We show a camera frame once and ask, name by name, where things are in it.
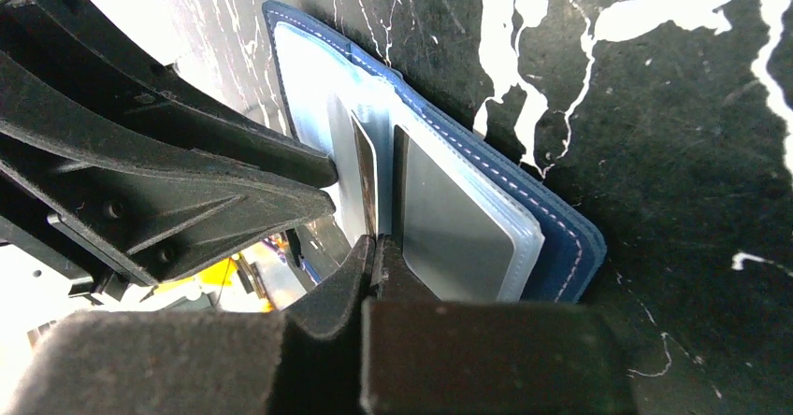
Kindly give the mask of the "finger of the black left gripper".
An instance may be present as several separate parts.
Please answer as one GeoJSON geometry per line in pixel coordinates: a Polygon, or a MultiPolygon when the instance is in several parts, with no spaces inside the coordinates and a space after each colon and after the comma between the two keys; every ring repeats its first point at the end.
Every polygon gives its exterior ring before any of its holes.
{"type": "Polygon", "coordinates": [[[140,284],[182,279],[334,211],[329,195],[168,145],[1,58],[1,172],[45,223],[140,284]]]}
{"type": "Polygon", "coordinates": [[[54,90],[144,136],[317,188],[338,180],[328,155],[199,91],[91,0],[1,0],[1,48],[54,90]]]}

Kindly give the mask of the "blue card holder wallet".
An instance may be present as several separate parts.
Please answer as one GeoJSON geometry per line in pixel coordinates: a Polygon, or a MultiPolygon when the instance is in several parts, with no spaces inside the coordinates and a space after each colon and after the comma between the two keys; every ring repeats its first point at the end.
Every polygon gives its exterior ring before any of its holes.
{"type": "Polygon", "coordinates": [[[368,234],[351,113],[376,151],[379,231],[402,249],[396,127],[403,128],[512,240],[495,301],[575,303],[602,265],[599,229],[558,195],[430,104],[349,38],[294,7],[262,6],[293,136],[328,155],[328,187],[349,239],[368,234]]]}

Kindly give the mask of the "grey card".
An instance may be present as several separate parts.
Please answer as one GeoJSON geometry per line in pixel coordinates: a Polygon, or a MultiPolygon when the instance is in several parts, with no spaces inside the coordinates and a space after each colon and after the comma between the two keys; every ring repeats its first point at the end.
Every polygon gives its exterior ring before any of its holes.
{"type": "Polygon", "coordinates": [[[401,127],[394,131],[402,250],[438,298],[495,301],[514,247],[494,220],[401,127]]]}

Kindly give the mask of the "dark card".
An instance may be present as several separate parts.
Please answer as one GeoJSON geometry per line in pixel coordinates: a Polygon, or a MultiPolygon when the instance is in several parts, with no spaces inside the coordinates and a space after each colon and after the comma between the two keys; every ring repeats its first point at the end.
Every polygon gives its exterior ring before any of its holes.
{"type": "Polygon", "coordinates": [[[351,113],[351,125],[360,169],[363,209],[367,231],[377,235],[379,231],[378,174],[374,145],[357,115],[351,113]]]}

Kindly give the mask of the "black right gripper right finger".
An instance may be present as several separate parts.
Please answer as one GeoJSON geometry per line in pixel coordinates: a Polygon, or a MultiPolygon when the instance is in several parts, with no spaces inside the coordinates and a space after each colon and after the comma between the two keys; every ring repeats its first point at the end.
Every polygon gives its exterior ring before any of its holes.
{"type": "Polygon", "coordinates": [[[366,414],[634,414],[624,351],[596,311],[444,302],[390,236],[361,307],[366,414]]]}

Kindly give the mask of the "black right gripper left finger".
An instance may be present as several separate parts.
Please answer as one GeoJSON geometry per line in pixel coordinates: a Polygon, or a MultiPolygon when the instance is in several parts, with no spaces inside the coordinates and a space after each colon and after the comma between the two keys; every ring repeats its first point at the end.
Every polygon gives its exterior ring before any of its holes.
{"type": "Polygon", "coordinates": [[[356,414],[376,242],[288,308],[80,312],[39,343],[9,414],[356,414]]]}

